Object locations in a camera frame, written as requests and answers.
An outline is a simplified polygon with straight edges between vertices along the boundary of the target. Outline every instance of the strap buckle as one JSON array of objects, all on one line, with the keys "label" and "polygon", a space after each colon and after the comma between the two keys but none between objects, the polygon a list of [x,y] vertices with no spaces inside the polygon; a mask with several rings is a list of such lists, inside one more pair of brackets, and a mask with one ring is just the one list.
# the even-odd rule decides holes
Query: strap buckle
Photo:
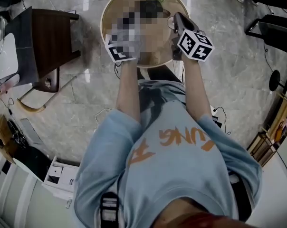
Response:
[{"label": "strap buckle", "polygon": [[101,228],[119,228],[119,198],[113,192],[106,192],[100,199]]}]

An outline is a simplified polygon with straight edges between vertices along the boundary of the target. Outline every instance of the light blue sweatshirt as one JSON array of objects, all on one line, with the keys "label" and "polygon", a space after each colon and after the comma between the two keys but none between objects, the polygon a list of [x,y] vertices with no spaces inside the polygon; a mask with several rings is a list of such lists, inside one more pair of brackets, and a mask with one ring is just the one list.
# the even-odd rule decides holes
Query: light blue sweatshirt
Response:
[{"label": "light blue sweatshirt", "polygon": [[181,197],[195,200],[210,213],[238,219],[229,171],[247,180],[257,202],[260,165],[209,116],[195,122],[180,101],[172,100],[143,131],[133,118],[113,110],[81,162],[73,211],[79,227],[94,227],[101,195],[119,180],[127,228],[149,228]]}]

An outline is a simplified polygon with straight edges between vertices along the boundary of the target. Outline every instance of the black cable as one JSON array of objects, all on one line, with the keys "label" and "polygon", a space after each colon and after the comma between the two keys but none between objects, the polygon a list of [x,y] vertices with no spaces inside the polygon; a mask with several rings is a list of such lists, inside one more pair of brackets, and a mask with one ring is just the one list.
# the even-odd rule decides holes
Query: black cable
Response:
[{"label": "black cable", "polygon": [[282,9],[286,14],[287,14],[287,12],[285,11],[285,9]]},{"label": "black cable", "polygon": [[268,8],[270,14],[271,14],[271,15],[274,15],[275,13],[271,11],[271,9],[269,8],[269,6],[268,6],[268,5],[266,5],[266,6],[267,6],[267,8]]},{"label": "black cable", "polygon": [[271,71],[273,72],[273,69],[271,68],[271,66],[270,66],[270,64],[268,63],[267,58],[266,58],[266,52],[268,52],[268,49],[267,49],[267,48],[265,48],[265,42],[264,42],[264,50],[265,50],[265,52],[264,52],[265,60],[266,60],[266,62],[267,62],[267,64],[268,64],[269,68],[270,68],[270,69],[271,69]]},{"label": "black cable", "polygon": [[217,111],[218,109],[220,109],[220,108],[223,110],[223,113],[225,114],[225,122],[224,122],[224,125],[225,125],[225,133],[226,133],[227,135],[230,135],[231,132],[227,132],[227,128],[226,128],[227,115],[226,115],[226,113],[225,113],[224,108],[220,106],[220,107],[214,109],[213,111],[216,112],[216,111]]},{"label": "black cable", "polygon": [[1,98],[0,98],[0,100],[3,102],[4,106],[8,109],[8,111],[9,111],[11,117],[14,119],[14,121],[15,121],[17,127],[19,128],[20,133],[21,133],[22,135],[24,135],[24,134],[23,134],[23,131],[21,130],[20,126],[18,125],[16,119],[15,119],[14,116],[12,115],[12,111],[11,111],[11,109],[10,109],[10,106],[15,104],[14,100],[10,97],[7,105],[4,103],[4,101],[3,101]]},{"label": "black cable", "polygon": [[26,7],[25,7],[25,5],[24,5],[24,0],[22,0],[22,4],[23,4],[24,9],[26,9]]},{"label": "black cable", "polygon": [[120,65],[114,63],[114,72],[115,72],[115,74],[116,74],[116,77],[120,79],[119,73],[118,73],[118,70],[117,70],[118,67],[120,67]]},{"label": "black cable", "polygon": [[183,65],[183,68],[182,68],[182,84],[185,85],[185,83],[183,82],[183,73],[185,71],[185,64]]},{"label": "black cable", "polygon": [[265,48],[265,42],[264,42],[264,50],[265,50],[265,53],[264,53],[264,57],[265,57],[265,60],[267,62],[267,65],[269,66],[269,68],[271,69],[271,71],[273,72],[273,69],[271,68],[270,64],[268,63],[267,61],[267,58],[266,58],[266,52],[268,52],[268,49]]}]

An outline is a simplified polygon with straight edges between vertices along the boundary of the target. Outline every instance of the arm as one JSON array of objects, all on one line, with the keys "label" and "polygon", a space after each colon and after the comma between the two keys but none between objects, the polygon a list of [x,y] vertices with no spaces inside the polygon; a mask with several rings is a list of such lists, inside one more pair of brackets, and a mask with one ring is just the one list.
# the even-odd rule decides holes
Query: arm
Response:
[{"label": "arm", "polygon": [[86,227],[94,225],[101,195],[125,170],[130,150],[142,134],[137,71],[133,62],[122,65],[116,108],[94,133],[75,179],[73,211]]},{"label": "arm", "polygon": [[188,113],[195,121],[205,114],[212,117],[210,103],[201,77],[200,65],[184,54],[182,60],[185,64],[186,107]]},{"label": "arm", "polygon": [[140,108],[135,61],[124,62],[121,69],[116,109],[140,122]]},{"label": "arm", "polygon": [[212,120],[204,115],[197,123],[216,144],[226,163],[227,170],[241,176],[249,184],[257,204],[262,191],[262,168],[255,159],[233,139],[229,138]]}]

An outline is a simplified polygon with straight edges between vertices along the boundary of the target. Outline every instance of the wooden chair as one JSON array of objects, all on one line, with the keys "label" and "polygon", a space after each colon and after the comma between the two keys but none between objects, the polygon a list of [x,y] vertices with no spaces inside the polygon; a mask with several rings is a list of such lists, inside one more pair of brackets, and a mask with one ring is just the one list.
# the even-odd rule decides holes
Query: wooden chair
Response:
[{"label": "wooden chair", "polygon": [[[23,96],[17,99],[18,105],[27,112],[31,112],[31,113],[42,112],[47,107],[47,105],[56,97],[58,92],[60,92],[60,90],[62,90],[66,85],[68,85],[72,80],[76,78],[76,76],[73,77],[64,86],[62,86],[59,89],[59,77],[60,77],[59,68],[56,68],[55,70],[50,72],[48,75],[41,78],[38,82],[32,83],[33,87],[29,91],[27,91]],[[38,91],[50,92],[50,93],[55,93],[55,94],[52,97],[50,97],[50,99],[45,104],[43,104],[43,106],[41,106],[40,108],[32,108],[22,103],[21,100],[24,99],[24,97],[27,96],[34,89]]]}]

